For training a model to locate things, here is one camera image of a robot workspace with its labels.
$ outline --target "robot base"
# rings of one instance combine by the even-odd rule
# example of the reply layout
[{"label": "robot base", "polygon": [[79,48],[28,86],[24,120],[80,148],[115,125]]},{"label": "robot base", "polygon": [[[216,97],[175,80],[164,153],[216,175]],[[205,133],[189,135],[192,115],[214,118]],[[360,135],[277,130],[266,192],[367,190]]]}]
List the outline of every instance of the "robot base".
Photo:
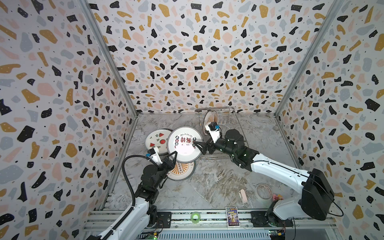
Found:
[{"label": "robot base", "polygon": [[[252,211],[251,213],[251,223],[253,227],[270,227],[267,217],[267,211]],[[292,220],[280,220],[274,223],[275,227],[293,227]]]},{"label": "robot base", "polygon": [[157,212],[156,220],[159,221],[158,229],[170,228],[172,212]]}]

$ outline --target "black cable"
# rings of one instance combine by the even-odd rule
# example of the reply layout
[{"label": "black cable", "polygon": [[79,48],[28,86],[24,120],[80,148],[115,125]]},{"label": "black cable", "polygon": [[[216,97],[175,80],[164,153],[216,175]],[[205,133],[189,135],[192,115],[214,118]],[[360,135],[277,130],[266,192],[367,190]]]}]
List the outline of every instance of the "black cable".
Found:
[{"label": "black cable", "polygon": [[266,163],[268,163],[268,164],[272,163],[272,164],[274,164],[274,165],[277,165],[277,166],[279,166],[279,167],[283,167],[283,168],[285,168],[285,169],[287,169],[287,170],[289,170],[289,171],[292,171],[292,172],[294,172],[294,173],[296,173],[296,174],[300,174],[300,173],[298,173],[298,172],[295,172],[295,171],[292,170],[292,169],[289,169],[289,168],[287,168],[287,167],[281,166],[281,165],[279,165],[279,164],[277,164],[277,163],[274,163],[274,162],[269,162],[269,161],[266,161],[266,160],[257,160],[257,161],[255,161],[255,162],[266,162]]},{"label": "black cable", "polygon": [[[318,183],[318,182],[315,181],[314,179],[311,179],[311,180],[314,181],[315,183],[317,183],[317,185],[319,185],[319,186],[321,187],[321,189],[322,189],[324,192],[328,193],[328,192],[327,192],[327,191],[320,185],[320,183]],[[328,194],[327,194],[327,197],[328,197],[328,198],[334,203],[334,205],[336,205],[336,207],[338,207],[338,209],[340,209],[340,211],[341,211],[341,215],[335,215],[335,214],[332,214],[332,213],[330,213],[330,212],[328,212],[328,214],[333,215],[333,216],[336,216],[336,217],[342,217],[342,216],[344,216],[344,212],[343,212],[343,210],[339,207],[339,205],[337,205],[337,204],[335,203],[335,201],[332,200],[332,198],[331,198]]]},{"label": "black cable", "polygon": [[294,235],[292,240],[295,240],[295,238],[296,238],[296,223],[295,223],[295,218],[292,217],[292,219],[293,219],[293,225],[295,226],[295,235]]},{"label": "black cable", "polygon": [[157,164],[155,163],[155,161],[153,161],[152,158],[150,158],[149,161],[150,161],[153,165],[155,165],[155,166],[157,167],[157,169],[159,169],[159,165],[157,165]]},{"label": "black cable", "polygon": [[159,231],[157,234],[161,233],[163,231],[163,229],[164,229],[164,222],[163,222],[163,220],[159,219],[159,221],[161,221],[163,224],[162,224],[161,231]]},{"label": "black cable", "polygon": [[135,203],[136,203],[136,200],[135,200],[135,193],[133,192],[133,188],[132,188],[132,186],[131,186],[131,183],[130,183],[129,180],[128,180],[127,173],[125,172],[125,166],[124,166],[124,165],[125,165],[125,162],[126,162],[128,159],[132,158],[132,157],[142,157],[142,158],[145,158],[145,159],[147,159],[147,160],[150,160],[150,158],[149,158],[149,157],[146,157],[146,156],[142,156],[142,155],[130,155],[130,156],[124,158],[124,160],[123,160],[122,163],[121,163],[121,171],[122,171],[122,174],[123,174],[123,176],[124,176],[124,178],[125,178],[125,181],[127,182],[129,191],[131,192],[131,195],[132,195],[132,206],[135,206]]},{"label": "black cable", "polygon": [[166,182],[166,180],[168,179],[168,175],[166,176],[166,178],[165,178],[165,180],[164,180],[164,182],[159,186],[159,188],[160,189],[162,189],[163,188],[163,186],[164,186],[164,183]]},{"label": "black cable", "polygon": [[151,234],[153,232],[155,232],[157,230],[157,228],[159,227],[159,221],[156,221],[157,225],[156,225],[156,228],[155,230],[151,231],[151,232],[142,232],[141,234]]}]

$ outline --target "metal corner post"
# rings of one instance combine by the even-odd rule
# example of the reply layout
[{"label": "metal corner post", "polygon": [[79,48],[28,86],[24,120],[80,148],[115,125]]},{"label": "metal corner post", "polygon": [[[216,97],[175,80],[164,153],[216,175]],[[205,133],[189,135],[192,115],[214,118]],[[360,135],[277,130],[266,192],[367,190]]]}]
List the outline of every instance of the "metal corner post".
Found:
[{"label": "metal corner post", "polygon": [[116,170],[113,172],[111,180],[110,180],[110,184],[107,187],[107,195],[105,196],[105,199],[103,200],[103,203],[100,205],[99,210],[103,210],[104,209],[104,206],[105,206],[105,203],[106,203],[106,201],[108,199],[109,194],[115,188],[116,182],[117,182],[118,177],[119,177],[119,173],[121,171],[121,163],[122,163],[123,159],[126,157],[126,154],[127,154],[129,145],[131,144],[133,133],[135,132],[136,125],[137,125],[138,121],[139,121],[139,118],[135,118],[135,120],[131,124],[131,129],[128,132],[127,140],[125,141],[123,150],[122,150],[122,152],[121,152],[121,154],[119,156],[119,162],[117,163]]},{"label": "metal corner post", "polygon": [[112,59],[111,54],[109,53],[108,46],[104,42],[103,35],[100,31],[100,28],[98,27],[98,24],[96,23],[96,19],[93,17],[92,11],[89,7],[89,3],[87,0],[78,0],[78,3],[80,4],[81,10],[89,24],[89,28],[92,30],[97,43],[100,46],[100,50],[102,54],[104,55],[108,65],[111,67],[112,74],[114,78],[116,79],[118,86],[121,90],[121,94],[123,95],[125,101],[128,104],[129,110],[131,111],[132,115],[134,118],[137,118],[137,111],[131,101],[131,98],[127,92],[127,89],[125,88],[124,83],[122,82],[120,73],[117,70],[116,64],[114,60]]},{"label": "metal corner post", "polygon": [[329,8],[326,18],[324,22],[322,23],[319,32],[315,36],[315,39],[313,40],[313,43],[308,49],[307,54],[304,56],[303,61],[300,65],[300,67],[297,69],[292,82],[289,84],[288,89],[285,91],[285,94],[283,96],[283,99],[280,101],[279,106],[277,107],[275,111],[275,117],[279,116],[282,112],[285,103],[288,101],[289,96],[295,89],[295,86],[299,82],[301,76],[303,75],[303,72],[305,71],[307,65],[310,63],[312,56],[314,55],[315,51],[319,47],[321,41],[323,40],[323,37],[325,33],[328,32],[329,27],[331,26],[333,20],[335,19],[337,13],[339,12],[339,9],[341,8],[342,3],[344,0],[334,0],[331,7]]}]

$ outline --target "white plate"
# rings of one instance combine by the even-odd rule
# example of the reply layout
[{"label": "white plate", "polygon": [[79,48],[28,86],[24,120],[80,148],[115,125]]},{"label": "white plate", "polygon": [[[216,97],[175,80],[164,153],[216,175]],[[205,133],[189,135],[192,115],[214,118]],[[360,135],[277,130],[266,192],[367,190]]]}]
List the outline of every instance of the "white plate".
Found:
[{"label": "white plate", "polygon": [[193,141],[202,142],[200,133],[192,127],[179,127],[169,135],[168,152],[177,151],[176,160],[179,162],[193,162],[201,154]]},{"label": "white plate", "polygon": [[182,181],[189,178],[195,171],[195,162],[177,162],[173,170],[168,172],[168,178],[173,181]]},{"label": "white plate", "polygon": [[218,124],[218,113],[215,110],[213,110],[212,112],[214,113],[214,122]]},{"label": "white plate", "polygon": [[167,142],[171,132],[172,131],[168,129],[159,129],[151,132],[145,140],[145,147],[148,150],[157,147],[159,149],[159,155],[168,153]]},{"label": "white plate", "polygon": [[205,129],[205,125],[207,123],[210,123],[210,122],[213,122],[214,121],[214,113],[211,111],[211,110],[208,110],[208,112],[205,114],[205,117],[204,117],[204,122],[203,122],[203,134],[204,135],[208,135],[206,129]]}]

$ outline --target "gray marble floor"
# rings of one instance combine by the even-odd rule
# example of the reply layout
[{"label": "gray marble floor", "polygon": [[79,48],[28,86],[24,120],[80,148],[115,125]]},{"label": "gray marble floor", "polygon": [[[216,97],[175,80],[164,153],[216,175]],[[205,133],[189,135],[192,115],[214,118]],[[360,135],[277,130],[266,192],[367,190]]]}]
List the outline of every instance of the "gray marble floor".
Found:
[{"label": "gray marble floor", "polygon": [[[283,138],[271,115],[238,115],[238,119],[250,148],[256,149],[276,161],[294,166]],[[181,126],[196,127],[195,115],[154,114],[140,115],[127,156],[145,155],[145,139],[154,130],[176,129]],[[140,183],[145,159],[132,158],[126,162],[126,172],[134,190]],[[213,161],[196,161],[196,169],[187,180],[175,182],[167,180],[159,190],[156,200],[158,209],[224,209],[226,206],[239,208],[267,208],[270,202],[262,201],[255,195],[259,183],[268,184],[273,193],[284,198],[294,192],[286,185],[263,174],[249,172],[237,167],[229,158]],[[248,203],[243,204],[239,190],[245,189]],[[120,171],[115,188],[107,199],[105,210],[124,210],[131,202],[127,184]]]}]

